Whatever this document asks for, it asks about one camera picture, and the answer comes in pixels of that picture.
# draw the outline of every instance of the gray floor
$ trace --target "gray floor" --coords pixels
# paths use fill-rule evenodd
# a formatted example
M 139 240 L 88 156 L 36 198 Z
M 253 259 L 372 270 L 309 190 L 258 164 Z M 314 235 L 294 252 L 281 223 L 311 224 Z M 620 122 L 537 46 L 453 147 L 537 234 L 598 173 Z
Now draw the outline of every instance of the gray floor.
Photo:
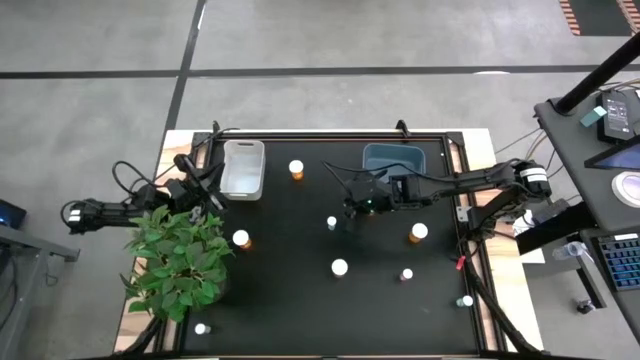
M 178 69 L 195 0 L 0 0 L 0 71 Z M 192 68 L 595 64 L 625 38 L 574 37 L 556 0 L 210 1 Z M 178 129 L 485 127 L 494 148 L 536 127 L 533 105 L 585 74 L 191 79 Z M 623 73 L 621 79 L 640 74 Z M 151 174 L 174 79 L 0 80 L 0 198 L 29 211 L 26 231 L 82 248 L 44 284 L 24 359 L 108 354 L 122 310 L 126 230 L 69 236 L 71 199 L 120 200 L 110 167 Z M 499 154 L 523 156 L 532 139 Z M 546 163 L 549 144 L 536 153 Z M 556 159 L 552 168 L 559 166 Z M 576 194 L 565 172 L 555 197 Z M 575 274 L 530 280 L 545 348 L 635 359 L 619 309 L 575 314 Z

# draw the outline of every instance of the black cable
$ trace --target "black cable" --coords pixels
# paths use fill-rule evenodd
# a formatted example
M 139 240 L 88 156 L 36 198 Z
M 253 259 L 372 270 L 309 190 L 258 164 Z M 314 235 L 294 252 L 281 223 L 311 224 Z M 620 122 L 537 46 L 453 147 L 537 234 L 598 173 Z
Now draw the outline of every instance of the black cable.
M 486 174 L 479 175 L 477 177 L 477 179 L 481 179 L 481 178 L 486 178 L 488 176 L 492 176 L 492 175 L 502 171 L 502 169 L 504 169 L 505 167 L 510 166 L 511 163 L 513 163 L 514 161 L 521 161 L 521 160 L 517 159 L 517 158 L 513 158 L 513 159 L 510 159 L 508 161 L 505 161 L 504 163 L 502 163 L 502 165 L 496 167 L 492 171 L 489 171 Z M 415 175 L 417 175 L 417 176 L 419 176 L 421 178 L 427 179 L 427 180 L 440 181 L 440 182 L 445 182 L 445 183 L 459 183 L 460 182 L 459 179 L 444 179 L 444 178 L 439 178 L 439 177 L 435 177 L 435 176 L 429 176 L 429 175 L 421 174 L 421 173 L 419 173 L 419 172 L 417 172 L 417 171 L 415 171 L 415 170 L 413 170 L 413 169 L 411 169 L 411 168 L 409 168 L 406 165 L 401 164 L 401 163 L 389 164 L 389 165 L 381 166 L 381 167 L 374 168 L 374 169 L 351 169 L 351 168 L 346 168 L 346 167 L 342 167 L 342 166 L 333 165 L 333 164 L 328 163 L 326 161 L 323 161 L 322 163 L 325 164 L 325 167 L 330 166 L 330 167 L 332 167 L 334 169 L 343 170 L 343 171 L 349 171 L 349 172 L 353 172 L 353 173 L 366 173 L 366 172 L 371 172 L 371 171 L 381 171 L 381 170 L 386 170 L 386 169 L 392 168 L 394 166 L 400 166 L 400 167 L 403 167 L 403 168 L 407 169 L 411 173 L 413 173 L 413 174 L 415 174 Z
M 503 147 L 502 149 L 500 149 L 500 150 L 496 151 L 496 154 L 499 154 L 499 153 L 501 153 L 501 152 L 503 152 L 503 151 L 507 150 L 508 148 L 512 147 L 513 145 L 515 145 L 515 144 L 519 143 L 520 141 L 522 141 L 522 140 L 524 140 L 524 139 L 528 138 L 529 136 L 533 135 L 536 131 L 540 131 L 540 129 L 535 129 L 535 130 L 533 130 L 532 132 L 530 132 L 530 133 L 528 133 L 528 134 L 526 134 L 526 135 L 523 135 L 522 137 L 519 137 L 516 141 L 514 141 L 514 142 L 510 143 L 509 145 L 507 145 L 507 146 Z
M 211 140 L 217 140 L 217 139 L 219 139 L 219 138 L 220 138 L 220 136 L 221 136 L 223 133 L 225 133 L 226 131 L 229 131 L 229 130 L 240 130 L 240 128 L 226 128 L 226 129 L 222 129 L 222 130 L 218 131 L 218 132 L 217 132 L 217 133 L 215 133 L 215 134 L 213 134 L 213 133 L 212 133 L 212 135 L 211 135 L 211 136 L 208 136 L 206 139 L 201 140 L 199 143 L 197 143 L 196 145 L 194 145 L 194 147 L 193 147 L 193 148 L 194 148 L 194 150 L 198 150 L 202 145 L 206 144 L 207 142 L 209 142 L 209 141 L 211 141 Z M 157 175 L 157 176 L 153 179 L 153 184 L 155 184 L 155 182 L 156 182 L 159 178 L 161 178 L 162 176 L 164 176 L 166 173 L 168 173 L 168 172 L 169 172 L 171 169 L 173 169 L 174 167 L 176 167 L 176 164 L 171 165 L 171 166 L 170 166 L 170 167 L 168 167 L 165 171 L 163 171 L 160 175 Z M 133 192 L 134 192 L 134 191 L 133 191 L 133 188 L 136 186 L 136 184 L 137 184 L 137 183 L 139 183 L 140 181 L 143 181 L 143 180 L 145 180 L 145 179 L 146 179 L 146 178 L 143 178 L 143 177 L 140 177 L 140 178 L 136 179 L 136 180 L 131 184 L 131 186 L 129 186 L 129 191 L 127 191 L 127 193 L 129 193 L 130 195 L 133 195 Z M 127 198 L 125 198 L 124 200 L 122 200 L 122 201 L 120 201 L 120 202 L 122 203 L 122 202 L 125 202 L 125 201 L 129 200 L 129 199 L 131 199 L 131 196 L 129 196 L 129 197 L 127 197 Z
M 2 321 L 0 322 L 0 333 L 4 329 L 4 326 L 7 324 L 7 321 L 9 321 L 9 318 L 13 313 L 13 309 L 16 307 L 16 303 L 18 302 L 18 266 L 16 265 L 16 260 L 13 258 L 12 253 L 9 253 L 9 261 L 11 261 L 11 266 L 13 267 L 13 277 L 9 285 L 9 289 L 7 289 L 7 292 L 5 293 L 5 295 L 3 295 L 0 302 L 5 301 L 11 288 L 13 288 L 13 301 L 11 303 L 11 307 L 9 308 L 9 312 L 7 313 L 7 316 L 5 316 L 5 318 L 2 319 Z
M 340 183 L 340 185 L 342 185 L 342 187 L 344 188 L 344 190 L 347 192 L 347 194 L 351 197 L 353 197 L 353 194 L 351 193 L 351 189 L 349 189 L 349 187 L 347 186 L 347 184 L 340 178 L 340 176 L 338 176 L 338 174 L 336 174 L 336 172 L 331 168 L 331 166 L 329 165 L 329 163 L 327 163 L 326 161 L 322 161 L 322 165 L 324 165 L 325 168 L 327 168 L 327 170 L 329 170 L 329 172 L 331 173 L 331 175 L 333 175 L 333 177 L 338 180 L 338 182 Z
M 553 152 L 551 153 L 551 157 L 549 158 L 549 162 L 547 163 L 547 167 L 544 168 L 546 171 L 549 171 L 549 167 L 551 166 L 551 161 L 553 161 L 553 158 L 555 156 L 556 156 L 556 149 L 553 149 Z
M 549 175 L 547 177 L 547 179 L 551 179 L 553 176 L 555 176 L 557 173 L 560 172 L 560 170 L 564 169 L 564 165 L 560 165 L 560 167 L 558 168 L 558 170 L 554 171 L 553 174 Z
M 513 235 L 509 235 L 509 234 L 507 234 L 507 233 L 503 233 L 502 231 L 493 230 L 493 233 L 494 233 L 494 234 L 498 234 L 498 235 L 500 235 L 500 236 L 504 236 L 504 237 L 509 238 L 509 239 L 511 239 L 511 240 L 518 241 L 518 239 L 516 239 L 516 237 L 515 237 L 515 236 L 513 236 Z
M 116 173 L 116 169 L 118 168 L 118 165 L 125 165 L 127 166 L 129 169 L 133 170 L 133 172 L 135 172 L 136 174 L 138 174 L 138 176 L 140 177 L 140 179 L 144 180 L 147 182 L 147 184 L 153 186 L 153 187 L 158 187 L 157 185 L 155 185 L 153 183 L 153 181 L 149 180 L 149 178 L 147 178 L 146 176 L 144 176 L 140 170 L 138 170 L 135 166 L 131 165 L 130 163 L 123 161 L 123 160 L 118 160 L 116 161 L 113 166 L 111 167 L 111 175 L 113 175 L 113 179 L 116 181 L 116 184 L 118 184 L 118 186 L 120 186 L 120 188 L 122 190 L 124 190 L 125 192 L 127 192 L 129 195 L 133 195 L 134 192 L 129 190 L 127 187 L 124 186 L 124 184 L 122 184 L 122 182 L 120 181 L 120 179 L 118 178 L 118 174 Z

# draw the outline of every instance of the monitor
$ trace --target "monitor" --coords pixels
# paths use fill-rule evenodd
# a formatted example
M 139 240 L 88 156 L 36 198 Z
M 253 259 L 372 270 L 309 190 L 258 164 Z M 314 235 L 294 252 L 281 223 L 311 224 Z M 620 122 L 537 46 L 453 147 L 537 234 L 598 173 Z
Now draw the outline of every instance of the monitor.
M 640 171 L 640 135 L 586 160 L 584 166 Z

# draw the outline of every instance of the white cap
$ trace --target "white cap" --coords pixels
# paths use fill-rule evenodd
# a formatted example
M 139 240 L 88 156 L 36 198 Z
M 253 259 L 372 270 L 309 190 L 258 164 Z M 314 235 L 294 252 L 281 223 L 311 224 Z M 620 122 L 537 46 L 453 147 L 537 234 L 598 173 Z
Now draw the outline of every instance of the white cap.
M 464 306 L 471 306 L 473 305 L 473 298 L 469 295 L 465 295 L 462 297 L 462 303 Z
M 402 270 L 402 277 L 409 280 L 413 277 L 413 271 L 411 269 Z
M 342 259 L 336 259 L 331 264 L 331 271 L 333 271 L 333 273 L 336 274 L 337 276 L 342 276 L 346 274 L 348 269 L 349 269 L 349 265 L 347 265 L 347 262 Z
M 233 243 L 238 246 L 245 246 L 249 242 L 249 233 L 244 230 L 238 230 L 233 233 Z
M 196 331 L 196 334 L 202 335 L 205 332 L 207 332 L 207 326 L 205 324 L 198 324 L 196 325 L 195 331 Z
M 427 226 L 423 223 L 416 223 L 411 228 L 411 233 L 413 234 L 413 236 L 419 239 L 424 239 L 425 237 L 427 237 L 429 229 L 427 229 Z
M 293 160 L 292 162 L 289 163 L 289 171 L 291 171 L 292 173 L 299 173 L 302 171 L 303 168 L 304 168 L 304 165 L 300 160 Z

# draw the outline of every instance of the cable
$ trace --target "cable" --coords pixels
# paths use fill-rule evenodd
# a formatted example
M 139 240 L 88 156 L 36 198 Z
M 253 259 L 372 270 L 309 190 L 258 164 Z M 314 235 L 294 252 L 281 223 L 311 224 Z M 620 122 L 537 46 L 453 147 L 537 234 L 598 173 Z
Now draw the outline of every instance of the cable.
M 486 178 L 488 176 L 492 176 L 492 175 L 502 171 L 505 167 L 510 166 L 511 163 L 513 163 L 514 161 L 520 162 L 522 160 L 517 159 L 517 158 L 513 158 L 513 159 L 510 159 L 510 160 L 507 160 L 507 161 L 503 162 L 500 166 L 494 168 L 492 171 L 489 171 L 486 174 L 478 176 L 477 179 L 481 179 L 481 178 Z M 353 173 L 366 173 L 366 172 L 371 172 L 371 171 L 381 171 L 381 170 L 386 170 L 386 169 L 392 168 L 394 166 L 400 166 L 400 167 L 403 167 L 406 170 L 410 171 L 411 173 L 413 173 L 413 174 L 415 174 L 415 175 L 417 175 L 417 176 L 419 176 L 421 178 L 427 179 L 427 180 L 440 181 L 440 182 L 445 182 L 445 183 L 459 183 L 460 182 L 459 179 L 444 179 L 444 178 L 439 178 L 439 177 L 435 177 L 435 176 L 429 176 L 429 175 L 421 174 L 421 173 L 419 173 L 419 172 L 417 172 L 417 171 L 415 171 L 415 170 L 413 170 L 413 169 L 411 169 L 411 168 L 409 168 L 406 165 L 401 164 L 401 163 L 393 163 L 393 164 L 381 166 L 381 167 L 374 168 L 374 169 L 352 169 L 352 168 L 333 165 L 333 164 L 328 163 L 326 161 L 322 161 L 322 163 L 325 165 L 325 167 L 330 166 L 330 167 L 332 167 L 334 169 L 343 170 L 343 171 L 349 171 L 349 172 L 353 172 Z
M 553 161 L 553 158 L 555 156 L 556 156 L 556 149 L 553 149 L 553 152 L 551 153 L 551 157 L 549 158 L 549 162 L 547 163 L 547 167 L 544 168 L 546 171 L 549 171 L 549 167 L 551 166 L 551 161 Z
M 525 159 L 527 158 L 527 156 L 529 155 L 529 152 L 531 152 L 531 149 L 534 147 L 534 145 L 538 142 L 538 140 L 540 140 L 541 137 L 543 137 L 545 135 L 544 131 L 539 133 L 535 139 L 533 139 L 533 142 L 531 143 L 531 145 L 529 146 L 529 149 L 527 150 L 527 152 L 525 153 Z
M 17 279 L 18 279 L 18 266 L 16 266 L 16 260 L 13 258 L 13 254 L 9 253 L 9 256 L 10 256 L 9 260 L 11 261 L 11 266 L 13 267 L 13 276 L 12 276 L 11 283 L 9 285 L 9 289 L 7 290 L 5 295 L 3 295 L 2 299 L 0 300 L 0 302 L 4 302 L 4 300 L 8 296 L 8 293 L 11 290 L 11 288 L 13 288 L 13 300 L 11 302 L 11 307 L 9 308 L 9 312 L 7 313 L 7 316 L 5 316 L 5 318 L 2 319 L 2 321 L 0 321 L 0 333 L 4 329 L 4 326 L 7 324 L 7 321 L 9 321 L 9 318 L 11 317 L 11 314 L 13 313 L 13 309 L 16 307 L 16 303 L 18 302 L 18 281 L 17 281 Z
M 340 183 L 340 185 L 342 185 L 342 187 L 345 189 L 345 191 L 347 192 L 347 194 L 350 197 L 353 197 L 353 193 L 351 193 L 351 189 L 349 189 L 349 187 L 347 186 L 347 184 L 340 178 L 340 176 L 338 176 L 338 174 L 336 174 L 336 172 L 331 168 L 331 166 L 329 165 L 329 163 L 327 163 L 326 161 L 322 162 L 322 165 L 324 165 L 325 168 L 327 168 L 327 170 L 329 170 L 329 172 L 331 173 L 331 175 L 333 175 L 333 177 L 338 180 L 338 182 Z
M 538 149 L 538 146 L 540 146 L 540 144 L 542 144 L 546 139 L 547 139 L 547 135 L 544 135 L 542 138 L 540 138 L 540 140 L 537 143 L 535 143 L 533 146 L 531 146 L 531 148 L 529 149 L 529 152 L 527 152 L 527 156 L 525 156 L 524 159 L 525 160 L 531 160 L 531 157 L 533 156 L 533 154 Z
M 526 135 L 523 135 L 523 136 L 519 137 L 516 141 L 514 141 L 514 142 L 510 143 L 509 145 L 507 145 L 507 146 L 503 147 L 502 149 L 500 149 L 500 150 L 496 151 L 496 154 L 499 154 L 499 153 L 501 153 L 501 152 L 503 152 L 503 151 L 507 150 L 507 149 L 508 149 L 508 148 L 510 148 L 511 146 L 513 146 L 513 145 L 517 144 L 518 142 L 520 142 L 520 141 L 522 141 L 522 140 L 524 140 L 524 139 L 528 138 L 529 136 L 533 135 L 536 131 L 540 131 L 540 130 L 541 130 L 541 129 L 535 129 L 535 130 L 533 130 L 532 132 L 530 132 L 530 133 L 528 133 L 528 134 L 526 134 Z
M 207 142 L 211 141 L 211 140 L 217 140 L 220 138 L 220 136 L 230 130 L 240 130 L 240 128 L 226 128 L 226 129 L 222 129 L 220 131 L 218 131 L 217 133 L 215 133 L 215 135 L 212 133 L 211 136 L 208 136 L 206 139 L 201 140 L 199 143 L 197 143 L 196 145 L 193 146 L 194 150 L 199 149 L 202 145 L 206 144 Z M 176 164 L 171 165 L 170 167 L 168 167 L 165 171 L 163 171 L 160 175 L 157 175 L 154 179 L 153 179 L 153 183 L 155 184 L 155 182 L 163 177 L 166 173 L 168 173 L 171 169 L 173 169 L 174 167 L 176 167 Z M 129 191 L 127 191 L 127 193 L 129 193 L 130 195 L 133 195 L 133 188 L 136 186 L 137 183 L 139 183 L 142 180 L 145 180 L 146 178 L 144 177 L 140 177 L 138 179 L 136 179 L 133 184 L 131 184 L 131 186 L 129 186 Z M 126 199 L 122 200 L 122 202 L 125 202 L 127 200 L 129 200 L 131 197 L 127 197 Z
M 553 176 L 555 176 L 555 174 L 559 173 L 560 170 L 564 169 L 564 165 L 560 165 L 560 167 L 558 168 L 558 170 L 556 170 L 553 174 L 547 176 L 547 179 L 551 179 Z
M 133 170 L 133 172 L 135 172 L 136 174 L 138 174 L 138 176 L 140 177 L 140 179 L 144 180 L 147 182 L 147 184 L 153 186 L 153 187 L 158 187 L 157 185 L 155 185 L 153 183 L 153 181 L 149 180 L 146 176 L 144 176 L 140 170 L 138 170 L 135 166 L 131 165 L 130 163 L 123 161 L 123 160 L 118 160 L 116 161 L 113 166 L 111 167 L 111 175 L 113 175 L 113 179 L 116 181 L 116 184 L 118 184 L 118 186 L 120 186 L 120 188 L 122 190 L 124 190 L 125 192 L 127 192 L 129 195 L 133 195 L 134 192 L 129 190 L 127 187 L 124 186 L 124 184 L 122 184 L 122 182 L 120 181 L 120 179 L 118 178 L 118 174 L 116 173 L 116 169 L 118 167 L 118 165 L 125 165 L 127 166 L 129 169 Z
M 568 199 L 565 199 L 565 201 L 566 201 L 566 202 L 569 202 L 569 201 L 571 201 L 571 200 L 573 200 L 573 199 L 575 199 L 575 198 L 577 198 L 577 197 L 580 197 L 580 198 L 581 198 L 581 197 L 582 197 L 582 195 L 580 195 L 580 194 L 573 195 L 572 197 L 570 197 L 570 198 L 568 198 Z

